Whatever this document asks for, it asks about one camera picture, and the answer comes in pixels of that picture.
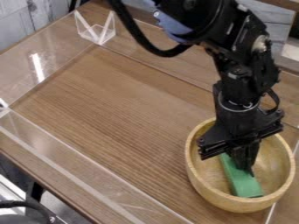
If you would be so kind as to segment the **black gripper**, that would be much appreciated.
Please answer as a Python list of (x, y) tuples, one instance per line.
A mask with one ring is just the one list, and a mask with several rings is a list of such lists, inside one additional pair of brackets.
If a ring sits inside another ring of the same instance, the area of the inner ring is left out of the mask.
[(259, 145), (266, 137), (283, 130), (285, 112), (279, 108), (279, 97), (273, 89), (266, 94), (275, 100), (271, 109), (261, 108), (261, 95), (248, 104), (239, 104), (226, 98), (223, 85), (212, 87), (216, 118), (208, 130), (198, 137), (200, 159), (206, 160), (227, 153), (238, 169), (255, 176)]

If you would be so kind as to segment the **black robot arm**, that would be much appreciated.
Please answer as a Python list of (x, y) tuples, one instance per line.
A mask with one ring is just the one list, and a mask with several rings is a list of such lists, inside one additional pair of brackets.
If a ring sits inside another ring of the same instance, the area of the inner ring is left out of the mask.
[(154, 5), (170, 38), (203, 45), (219, 73), (212, 85), (216, 121), (198, 139), (200, 158), (226, 153), (251, 173), (262, 139), (282, 131), (285, 116), (279, 107), (261, 108), (265, 96), (279, 100), (267, 26), (238, 0), (154, 0)]

